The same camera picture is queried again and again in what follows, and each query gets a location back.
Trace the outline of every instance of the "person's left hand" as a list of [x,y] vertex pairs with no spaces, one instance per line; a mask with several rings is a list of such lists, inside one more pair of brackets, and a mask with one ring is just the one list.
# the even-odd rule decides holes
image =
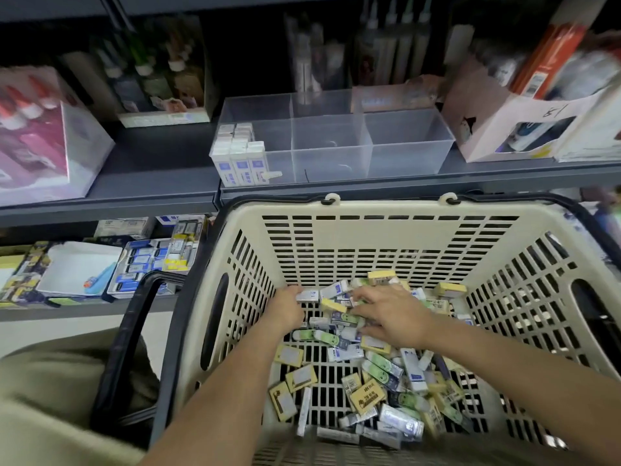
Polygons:
[[276,294],[268,301],[261,319],[272,324],[282,336],[298,329],[305,315],[302,306],[296,301],[296,295],[302,290],[301,286],[276,289]]

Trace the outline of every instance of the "shopping basket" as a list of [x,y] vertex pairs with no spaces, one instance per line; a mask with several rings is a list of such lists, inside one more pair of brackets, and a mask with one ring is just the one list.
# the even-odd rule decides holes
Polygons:
[[[365,277],[370,270],[394,269],[413,288],[463,283],[468,294],[453,300],[455,312],[471,314],[485,329],[618,378],[621,336],[614,321],[620,317],[621,286],[550,203],[570,210],[608,254],[609,263],[621,268],[621,250],[609,235],[585,209],[557,195],[449,193],[434,201],[341,201],[330,194],[322,199],[234,201],[218,215],[187,278],[153,272],[140,282],[101,380],[93,428],[106,432],[152,419],[154,442],[210,370],[258,321],[276,288],[328,286]],[[183,288],[169,329],[157,406],[119,419],[127,403],[119,387],[127,383],[133,350],[162,281]],[[320,315],[317,304],[302,306],[307,319]],[[309,424],[338,428],[338,418],[350,412],[340,379],[356,371],[357,364],[328,362],[326,346],[315,341],[294,342],[286,336],[284,342],[304,349],[305,360],[319,376]],[[269,384],[284,380],[291,369],[274,364]],[[466,392],[459,407],[476,432],[563,445],[474,374],[452,375]],[[298,406],[300,393],[295,396]],[[262,425],[264,437],[293,430],[291,421],[278,422],[267,386]],[[448,429],[460,432],[457,426]]]

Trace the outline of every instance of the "beige plastic basket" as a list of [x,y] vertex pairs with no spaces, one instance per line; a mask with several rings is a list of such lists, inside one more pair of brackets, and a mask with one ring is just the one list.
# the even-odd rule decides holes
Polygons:
[[[463,283],[469,292],[453,300],[457,313],[471,314],[485,329],[618,378],[571,288],[576,280],[590,284],[612,319],[619,320],[620,285],[560,212],[540,203],[459,201],[454,194],[438,201],[342,201],[328,195],[312,203],[250,202],[228,213],[196,293],[172,415],[258,320],[275,288],[294,283],[327,286],[388,268],[412,287]],[[219,286],[225,297],[221,314],[216,314],[211,308]],[[320,315],[317,305],[307,304],[305,309],[307,317]],[[210,318],[215,338],[206,343]],[[340,379],[358,365],[328,362],[326,347],[318,342],[293,342],[289,336],[284,342],[304,349],[305,361],[315,366],[319,377],[309,424],[338,428],[337,419],[350,412]],[[206,352],[205,346],[213,349]],[[284,380],[290,369],[274,364],[270,385]],[[452,375],[466,392],[459,407],[470,415],[475,431],[563,446],[553,432],[476,375]],[[299,407],[301,392],[296,394]],[[291,422],[278,422],[267,389],[265,396],[262,444],[292,431]],[[456,429],[448,425],[449,432]],[[280,449],[272,451],[282,460]],[[334,464],[365,463],[339,455]]]

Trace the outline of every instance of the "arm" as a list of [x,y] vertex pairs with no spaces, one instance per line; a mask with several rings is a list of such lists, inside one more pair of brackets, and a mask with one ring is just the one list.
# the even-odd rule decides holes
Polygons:
[[264,315],[214,369],[141,466],[252,462],[276,347],[300,326],[299,286],[278,289]]
[[617,464],[621,383],[488,330],[432,313],[398,285],[364,287],[371,304],[353,313],[378,321],[361,332],[397,347],[431,350],[457,361],[526,409],[572,448]]

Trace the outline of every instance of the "hand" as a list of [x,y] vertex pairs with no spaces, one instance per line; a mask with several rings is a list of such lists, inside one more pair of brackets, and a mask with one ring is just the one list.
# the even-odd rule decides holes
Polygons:
[[432,329],[446,318],[432,313],[400,284],[362,286],[354,289],[352,295],[354,300],[369,303],[357,305],[352,314],[381,324],[362,327],[360,333],[397,348],[427,349]]
[[276,289],[276,294],[268,301],[261,320],[272,324],[281,336],[298,329],[305,316],[302,306],[296,301],[296,295],[302,290],[301,286]]

